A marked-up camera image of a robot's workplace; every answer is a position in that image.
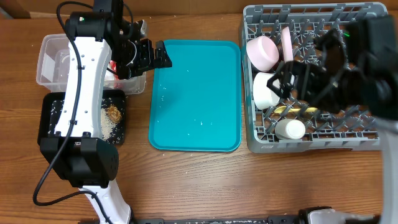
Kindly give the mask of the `pink bowl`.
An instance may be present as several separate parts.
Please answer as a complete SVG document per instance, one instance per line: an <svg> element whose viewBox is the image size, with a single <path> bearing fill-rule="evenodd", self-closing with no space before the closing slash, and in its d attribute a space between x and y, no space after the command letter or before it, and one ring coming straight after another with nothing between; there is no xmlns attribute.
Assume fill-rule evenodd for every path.
<svg viewBox="0 0 398 224"><path fill-rule="evenodd" d="M268 72L279 61L276 44L266 36L248 41L246 52L251 63L262 72Z"/></svg>

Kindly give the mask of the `small white bowl with scraps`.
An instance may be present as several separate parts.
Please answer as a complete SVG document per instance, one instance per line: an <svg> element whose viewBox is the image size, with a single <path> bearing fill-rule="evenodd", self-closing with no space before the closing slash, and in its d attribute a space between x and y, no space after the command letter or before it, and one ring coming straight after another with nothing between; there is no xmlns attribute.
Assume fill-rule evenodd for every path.
<svg viewBox="0 0 398 224"><path fill-rule="evenodd" d="M267 82L273 74L259 72L253 81L253 99L259 110L268 109L279 104L280 97L277 96L268 86Z"/></svg>

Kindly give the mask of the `red foil snack wrapper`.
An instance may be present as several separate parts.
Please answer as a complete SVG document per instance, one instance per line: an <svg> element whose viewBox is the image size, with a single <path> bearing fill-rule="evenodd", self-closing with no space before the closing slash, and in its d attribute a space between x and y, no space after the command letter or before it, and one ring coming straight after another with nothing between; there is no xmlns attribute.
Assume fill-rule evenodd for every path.
<svg viewBox="0 0 398 224"><path fill-rule="evenodd" d="M114 62L114 61L110 61L109 62L109 65L108 65L108 68L107 68L107 70L109 71L109 72L111 72L111 73L113 73L113 74L117 74L116 73L116 62Z"/></svg>

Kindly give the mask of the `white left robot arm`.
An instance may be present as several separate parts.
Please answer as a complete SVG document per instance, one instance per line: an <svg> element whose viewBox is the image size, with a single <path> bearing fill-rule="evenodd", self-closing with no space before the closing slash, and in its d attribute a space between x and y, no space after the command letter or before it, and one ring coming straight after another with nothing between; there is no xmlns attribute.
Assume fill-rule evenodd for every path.
<svg viewBox="0 0 398 224"><path fill-rule="evenodd" d="M152 43L145 22L125 20L123 1L95 1L59 23L68 38L70 68L60 117L40 151L61 179L92 204L101 223L133 223L132 208L116 182L119 154L103 139L101 105L110 62L121 79L156 68L170 68L165 45Z"/></svg>

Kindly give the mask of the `yellow plastic spoon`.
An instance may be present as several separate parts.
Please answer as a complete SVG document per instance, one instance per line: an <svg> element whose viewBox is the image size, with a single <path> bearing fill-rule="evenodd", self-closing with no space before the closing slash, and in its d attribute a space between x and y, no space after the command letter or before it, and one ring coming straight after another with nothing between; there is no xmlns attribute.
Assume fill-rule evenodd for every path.
<svg viewBox="0 0 398 224"><path fill-rule="evenodd" d="M315 107L308 107L308 108L291 108L288 106L280 106L274 110L276 114L282 113L313 113L316 112L318 109Z"/></svg>

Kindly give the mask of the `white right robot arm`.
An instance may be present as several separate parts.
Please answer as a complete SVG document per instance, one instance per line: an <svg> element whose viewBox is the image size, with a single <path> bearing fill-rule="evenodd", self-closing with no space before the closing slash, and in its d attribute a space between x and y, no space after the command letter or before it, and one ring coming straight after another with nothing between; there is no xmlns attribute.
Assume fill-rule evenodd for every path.
<svg viewBox="0 0 398 224"><path fill-rule="evenodd" d="M267 82L281 98L292 90L310 106L331 113L363 105L374 116L383 158L383 210L353 215L331 207L301 209L295 223L397 223L397 37L390 15L350 22L315 39L321 65L285 62Z"/></svg>

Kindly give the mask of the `white round plate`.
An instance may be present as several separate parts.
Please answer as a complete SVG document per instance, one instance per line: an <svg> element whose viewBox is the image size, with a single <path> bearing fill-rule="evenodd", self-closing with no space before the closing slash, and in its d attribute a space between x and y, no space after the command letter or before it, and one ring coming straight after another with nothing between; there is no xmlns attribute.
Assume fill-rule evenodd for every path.
<svg viewBox="0 0 398 224"><path fill-rule="evenodd" d="M282 52L284 57L284 62L290 62L294 60L293 56L293 48L290 36L289 27L285 27L281 31L281 43L282 43Z"/></svg>

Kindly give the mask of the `pale green cup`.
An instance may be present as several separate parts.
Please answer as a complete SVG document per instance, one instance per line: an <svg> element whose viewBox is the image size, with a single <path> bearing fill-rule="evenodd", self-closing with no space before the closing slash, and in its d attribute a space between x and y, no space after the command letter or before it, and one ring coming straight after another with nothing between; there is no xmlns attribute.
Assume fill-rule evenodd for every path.
<svg viewBox="0 0 398 224"><path fill-rule="evenodd" d="M279 139L301 139L305 131L305 125L297 119L283 119L275 126L275 135Z"/></svg>

